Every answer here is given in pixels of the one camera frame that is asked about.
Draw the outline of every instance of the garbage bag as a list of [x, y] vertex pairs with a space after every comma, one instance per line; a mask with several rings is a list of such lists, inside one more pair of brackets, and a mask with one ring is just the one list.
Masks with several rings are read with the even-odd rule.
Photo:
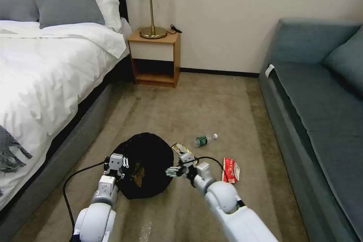
[[123, 154], [129, 168], [123, 168], [125, 177], [116, 185], [128, 199], [156, 196], [163, 192], [172, 180], [165, 170], [174, 164], [171, 147], [152, 133], [134, 135], [121, 143], [113, 153]]

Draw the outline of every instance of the power cord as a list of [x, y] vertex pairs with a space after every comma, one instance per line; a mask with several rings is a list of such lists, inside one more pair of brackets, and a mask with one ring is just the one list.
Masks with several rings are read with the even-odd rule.
[[71, 235], [71, 238], [69, 239], [69, 241], [71, 242], [72, 241], [72, 237], [73, 237], [73, 233], [74, 233], [74, 226], [75, 226], [75, 223], [74, 223], [74, 218], [73, 218], [73, 214], [72, 214], [72, 210], [71, 210], [71, 206], [69, 204], [69, 201], [68, 201], [68, 198], [67, 198], [67, 194], [66, 194], [66, 187], [67, 187], [67, 183], [77, 174], [83, 172], [83, 171], [86, 171], [88, 169], [91, 169], [91, 168], [94, 168], [96, 166], [100, 166], [100, 165], [103, 165], [104, 164], [104, 161], [100, 162], [100, 163], [97, 163], [97, 164], [94, 164], [92, 166], [89, 166], [89, 167], [86, 167], [86, 168], [83, 168], [79, 171], [76, 171], [74, 172], [73, 174], [71, 174], [68, 179], [66, 179], [66, 181], [64, 182], [64, 185], [63, 185], [63, 197], [64, 197], [64, 201], [65, 201], [65, 204], [67, 205], [67, 209], [68, 209], [68, 214], [69, 214], [69, 217], [71, 219], [71, 223], [72, 223], [72, 235]]
[[194, 161], [198, 161], [198, 162], [199, 162], [199, 160], [200, 160], [200, 159], [211, 159], [211, 160], [215, 161], [216, 163], [218, 163], [218, 164], [219, 164], [219, 166], [220, 166], [220, 168], [221, 168], [221, 169], [222, 169], [222, 171], [224, 172], [225, 177], [227, 178], [227, 173], [226, 173], [226, 171], [224, 170], [224, 168], [223, 168], [222, 164], [221, 164], [221, 163], [220, 163], [217, 159], [215, 159], [215, 158], [213, 158], [213, 157], [209, 157], [209, 156], [202, 156], [202, 157], [195, 158], [195, 159], [193, 159], [193, 160], [191, 160], [191, 161], [180, 162], [180, 164], [192, 163], [192, 162], [194, 162]]
[[177, 32], [183, 33], [181, 30], [177, 29], [174, 25], [170, 25], [170, 28], [175, 31], [174, 33], [171, 33], [170, 31], [168, 31], [168, 33], [170, 33], [172, 35], [176, 34]]

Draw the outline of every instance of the red snack bag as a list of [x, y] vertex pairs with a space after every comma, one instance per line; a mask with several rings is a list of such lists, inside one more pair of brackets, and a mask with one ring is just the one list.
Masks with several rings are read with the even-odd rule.
[[239, 181], [240, 169], [236, 161], [229, 158], [223, 158], [223, 169], [224, 171], [222, 172], [222, 180], [224, 182], [236, 183]]

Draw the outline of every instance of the gray blanket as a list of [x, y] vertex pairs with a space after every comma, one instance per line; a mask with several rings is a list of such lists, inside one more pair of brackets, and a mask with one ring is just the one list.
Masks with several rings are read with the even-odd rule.
[[11, 151], [11, 147], [19, 150], [28, 159], [32, 157], [2, 126], [0, 126], [0, 171], [4, 173], [17, 172], [26, 164], [18, 159]]

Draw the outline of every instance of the white duvet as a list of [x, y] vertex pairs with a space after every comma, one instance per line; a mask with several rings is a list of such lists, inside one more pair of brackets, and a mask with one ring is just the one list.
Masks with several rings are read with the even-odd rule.
[[128, 53], [123, 35], [95, 23], [39, 29], [0, 21], [0, 125], [33, 157], [0, 172], [0, 210], [45, 161], [53, 138], [78, 104]]

